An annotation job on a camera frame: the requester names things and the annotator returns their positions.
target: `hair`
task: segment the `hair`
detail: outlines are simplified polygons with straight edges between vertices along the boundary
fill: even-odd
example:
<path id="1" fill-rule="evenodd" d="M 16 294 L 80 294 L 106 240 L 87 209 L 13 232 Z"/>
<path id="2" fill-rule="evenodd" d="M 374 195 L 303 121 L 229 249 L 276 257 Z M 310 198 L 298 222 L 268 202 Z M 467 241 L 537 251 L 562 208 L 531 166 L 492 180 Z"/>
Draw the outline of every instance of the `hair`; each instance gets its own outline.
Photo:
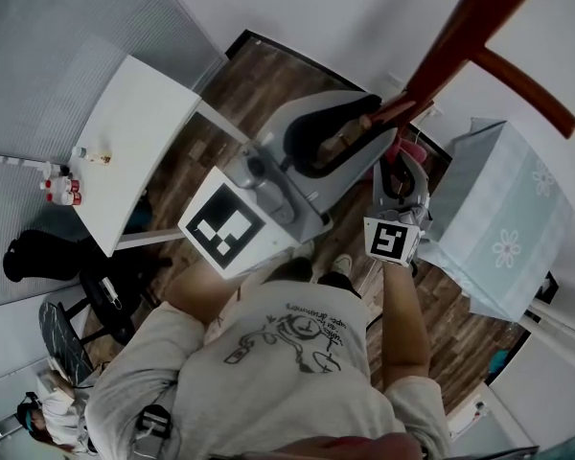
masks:
<path id="1" fill-rule="evenodd" d="M 35 440 L 37 440 L 40 443 L 44 443 L 45 445 L 49 445 L 50 447 L 56 447 L 57 449 L 65 451 L 66 453 L 71 453 L 73 447 L 56 444 L 48 431 L 41 431 L 39 429 L 36 429 L 34 424 L 32 424 L 32 431 L 28 429 L 28 427 L 26 426 L 26 416 L 28 415 L 29 412 L 32 412 L 33 410 L 40 410 L 40 407 L 36 403 L 21 403 L 20 405 L 17 406 L 17 413 L 15 414 L 17 421 L 19 421 L 19 423 L 22 426 L 24 426 L 24 428 L 30 433 L 30 436 L 32 436 Z"/>

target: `person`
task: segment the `person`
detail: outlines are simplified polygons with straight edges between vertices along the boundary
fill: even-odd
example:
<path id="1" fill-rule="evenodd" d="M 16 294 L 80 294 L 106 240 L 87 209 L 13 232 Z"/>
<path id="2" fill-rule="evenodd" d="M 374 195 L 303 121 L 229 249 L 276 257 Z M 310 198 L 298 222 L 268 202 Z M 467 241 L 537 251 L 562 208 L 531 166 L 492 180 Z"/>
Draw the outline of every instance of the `person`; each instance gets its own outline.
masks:
<path id="1" fill-rule="evenodd" d="M 383 266 L 381 393 L 370 384 L 369 310 L 342 255 L 311 284 L 310 257 L 277 268 L 222 320 L 242 279 L 223 281 L 205 261 L 186 268 L 165 302 L 99 378 L 87 425 L 105 460 L 216 458 L 441 459 L 449 431 L 410 268 Z M 160 453 L 139 448 L 153 433 L 150 404 L 171 415 Z"/>
<path id="2" fill-rule="evenodd" d="M 53 384 L 54 391 L 42 403 L 33 400 L 32 403 L 17 406 L 17 420 L 41 443 L 68 453 L 94 453 L 83 415 L 87 392 L 75 390 L 55 370 L 49 372 L 47 378 Z"/>

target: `blue tablecloth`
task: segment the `blue tablecloth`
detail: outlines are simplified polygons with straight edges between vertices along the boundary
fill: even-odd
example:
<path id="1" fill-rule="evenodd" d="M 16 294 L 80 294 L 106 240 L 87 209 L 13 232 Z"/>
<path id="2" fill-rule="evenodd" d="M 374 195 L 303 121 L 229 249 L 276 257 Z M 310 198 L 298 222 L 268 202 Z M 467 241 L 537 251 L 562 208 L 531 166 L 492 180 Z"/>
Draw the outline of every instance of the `blue tablecloth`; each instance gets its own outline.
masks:
<path id="1" fill-rule="evenodd" d="M 507 122 L 473 120 L 430 200 L 418 255 L 444 269 L 471 311 L 519 320 L 556 258 L 573 210 Z"/>

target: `floor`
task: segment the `floor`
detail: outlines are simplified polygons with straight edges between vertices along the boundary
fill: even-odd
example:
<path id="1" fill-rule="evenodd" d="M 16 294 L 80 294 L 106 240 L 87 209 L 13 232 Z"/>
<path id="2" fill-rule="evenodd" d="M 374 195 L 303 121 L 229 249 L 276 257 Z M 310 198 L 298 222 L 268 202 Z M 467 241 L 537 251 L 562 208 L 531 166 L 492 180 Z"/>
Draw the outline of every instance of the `floor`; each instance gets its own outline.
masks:
<path id="1" fill-rule="evenodd" d="M 202 97 L 253 137 L 281 104 L 325 90 L 346 88 L 349 86 L 298 57 L 250 38 L 213 78 Z M 345 141 L 349 142 L 350 138 L 347 136 L 343 143 Z M 432 192 L 447 169 L 448 161 L 426 141 L 420 139 L 420 142 L 429 151 L 425 169 Z M 149 229 L 176 226 L 206 173 L 214 165 L 225 165 L 237 147 L 235 141 L 206 120 L 194 117 L 149 183 L 149 201 L 154 213 Z M 350 253 L 354 258 L 354 286 L 377 315 L 382 301 L 380 263 L 364 254 L 361 221 L 370 202 L 371 186 L 364 182 L 356 185 L 333 208 L 335 227 L 316 241 L 314 267 L 320 275 L 335 256 Z M 151 246 L 149 251 L 158 257 L 172 259 L 172 266 L 162 269 L 149 288 L 160 299 L 167 283 L 198 258 L 187 241 Z M 443 271 L 424 262 L 418 262 L 418 267 L 416 285 L 433 353 L 430 375 L 440 383 L 446 411 L 450 411 L 486 378 L 493 354 L 512 348 L 522 329 L 515 324 L 470 314 L 468 299 L 461 296 L 460 288 Z M 135 315 L 136 322 L 142 322 L 149 311 L 144 304 Z M 98 322 L 91 315 L 86 333 L 91 334 L 96 329 Z M 371 381 L 376 387 L 380 387 L 380 336 L 379 320 L 368 331 Z M 95 364 L 112 359 L 120 349 L 110 337 L 87 345 Z"/>

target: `gray t-shirt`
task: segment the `gray t-shirt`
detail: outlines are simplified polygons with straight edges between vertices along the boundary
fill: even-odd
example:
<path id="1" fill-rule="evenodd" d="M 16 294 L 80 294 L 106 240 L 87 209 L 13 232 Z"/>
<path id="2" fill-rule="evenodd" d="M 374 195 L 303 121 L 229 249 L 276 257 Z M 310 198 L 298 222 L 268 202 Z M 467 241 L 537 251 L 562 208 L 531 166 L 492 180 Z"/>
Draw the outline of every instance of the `gray t-shirt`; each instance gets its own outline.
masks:
<path id="1" fill-rule="evenodd" d="M 239 302 L 222 334 L 203 346 L 202 324 L 164 303 L 94 387 L 85 412 L 90 438 L 105 460 L 128 458 L 142 408 L 170 397 L 168 457 L 407 431 L 428 458 L 443 458 L 449 432 L 439 385 L 409 377 L 385 394 L 373 388 L 367 316 L 349 291 L 272 282 Z"/>

